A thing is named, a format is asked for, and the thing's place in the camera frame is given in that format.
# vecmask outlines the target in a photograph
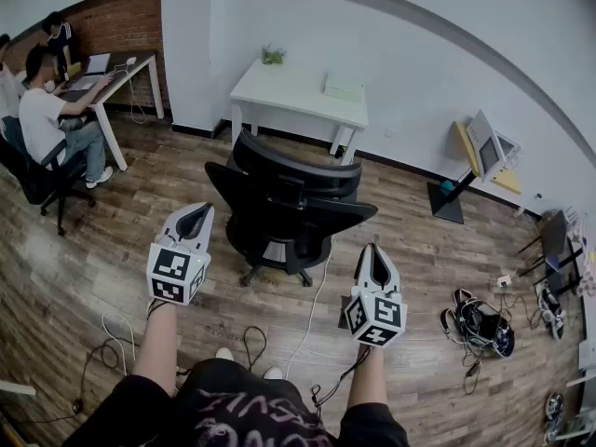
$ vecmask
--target person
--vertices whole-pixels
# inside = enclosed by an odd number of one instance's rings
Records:
[[[381,348],[373,348],[354,372],[336,439],[279,368],[257,377],[234,362],[227,348],[196,364],[175,395],[178,308],[154,303],[132,374],[64,447],[408,446],[406,432],[387,407]]]
[[[79,61],[73,28],[57,11],[50,13],[41,27],[47,33],[47,46],[54,54],[54,74],[64,81],[68,68]]]
[[[0,132],[2,136],[13,143],[12,128],[19,124],[20,98],[25,93],[25,87],[15,78],[4,61],[10,37],[7,34],[0,36]]]
[[[60,116],[81,115],[93,102],[98,93],[112,81],[110,75],[104,76],[77,102],[66,102],[55,94],[44,90],[47,81],[53,77],[52,54],[39,45],[27,56],[25,63],[29,89],[25,91],[19,108],[22,135],[31,158],[41,164],[42,160],[62,140],[66,148],[58,155],[60,165],[67,162],[80,151],[87,153],[87,188],[92,189],[98,183],[104,183],[112,176],[112,168],[105,167],[103,134],[97,121],[87,122],[82,128],[77,118],[59,123]]]

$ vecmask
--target baseboard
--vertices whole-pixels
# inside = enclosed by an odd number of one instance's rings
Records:
[[[220,125],[223,125],[223,127],[226,128],[226,127],[231,127],[232,123],[231,123],[231,121],[229,121],[227,119],[222,119],[222,121],[220,121]],[[242,124],[242,128],[244,128],[246,130],[251,130],[251,125],[244,123],[244,124]],[[332,147],[332,144],[330,142],[324,142],[319,139],[310,138],[307,136],[301,136],[298,134],[292,134],[290,132],[285,132],[285,131],[282,131],[279,129],[264,128],[263,126],[259,126],[259,134],[268,134],[270,136],[276,136],[278,138],[286,139],[289,141],[302,142],[305,144],[314,145],[316,147],[322,147],[327,150],[331,149],[331,147]],[[442,175],[440,175],[436,172],[431,172],[430,170],[420,169],[416,166],[410,166],[409,164],[404,164],[403,162],[399,162],[397,160],[389,159],[387,157],[378,156],[376,154],[366,153],[366,152],[360,151],[360,150],[357,150],[356,153],[354,154],[354,156],[360,157],[362,159],[367,159],[372,162],[377,162],[379,164],[384,164],[384,165],[392,167],[392,168],[405,170],[412,174],[421,175],[421,176],[427,177],[428,179],[431,179],[433,181],[442,182],[447,179],[446,177],[443,177]],[[466,190],[471,192],[472,194],[475,194],[476,196],[482,196],[484,198],[488,198],[489,200],[492,200],[493,202],[498,202],[498,203],[503,204],[507,207],[511,207],[512,209],[518,208],[518,206],[516,204],[514,204],[513,202],[509,202],[508,200],[505,200],[504,198],[501,198],[499,196],[494,196],[493,194],[489,194],[487,192],[483,192],[482,190],[476,189],[474,187],[468,187]],[[535,219],[537,221],[542,219],[542,217],[540,215],[538,215],[537,213],[534,213],[530,210],[526,210],[525,213],[527,213],[528,215],[530,215],[533,219]]]
[[[225,128],[227,128],[227,121],[224,121],[223,119],[220,120],[214,130],[191,128],[190,126],[183,126],[182,124],[171,125],[171,130],[174,132],[182,132],[183,134],[190,134],[191,136],[207,139],[216,139]]]
[[[132,106],[132,110],[130,109],[129,104],[116,104],[113,102],[107,102],[103,105],[106,111],[116,111],[118,113],[129,113],[132,111],[133,113],[140,115],[145,113],[146,115],[155,115],[157,116],[157,109],[153,106]],[[171,118],[171,110],[168,108],[164,108],[164,117]]]

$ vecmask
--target red brick wall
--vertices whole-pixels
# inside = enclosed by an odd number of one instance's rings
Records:
[[[72,25],[82,56],[112,51],[155,50],[161,98],[164,106],[169,108],[161,34],[161,0],[86,0],[57,10]],[[35,44],[47,41],[47,36],[39,25],[19,36],[11,36],[14,45],[8,52],[7,63],[17,73],[25,68],[29,50]],[[132,78],[132,85],[138,104],[155,107],[147,68]],[[130,105],[130,86],[123,86],[108,102]]]

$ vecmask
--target sneaker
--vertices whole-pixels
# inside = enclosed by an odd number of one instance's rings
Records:
[[[114,173],[114,171],[112,170],[112,168],[110,166],[108,166],[107,168],[105,168],[105,170],[103,171],[102,176],[97,181],[90,181],[89,179],[87,179],[87,189],[92,189],[98,183],[104,183],[110,177],[112,177],[112,174],[113,173]]]
[[[269,368],[267,372],[263,374],[263,379],[283,379],[283,373],[280,368]]]
[[[220,347],[217,350],[217,353],[215,353],[215,358],[228,359],[230,361],[233,361],[234,355],[232,354],[232,351],[230,351],[227,347]]]

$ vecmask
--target white t-shirt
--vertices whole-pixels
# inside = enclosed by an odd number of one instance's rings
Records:
[[[25,91],[20,100],[19,120],[22,137],[29,156],[37,164],[41,164],[44,157],[66,137],[64,132],[58,129],[58,116],[64,104],[65,100],[39,88]],[[62,150],[58,155],[59,164],[64,160],[64,153]]]
[[[8,115],[19,117],[19,98],[24,92],[24,86],[3,63],[0,71],[0,118]]]

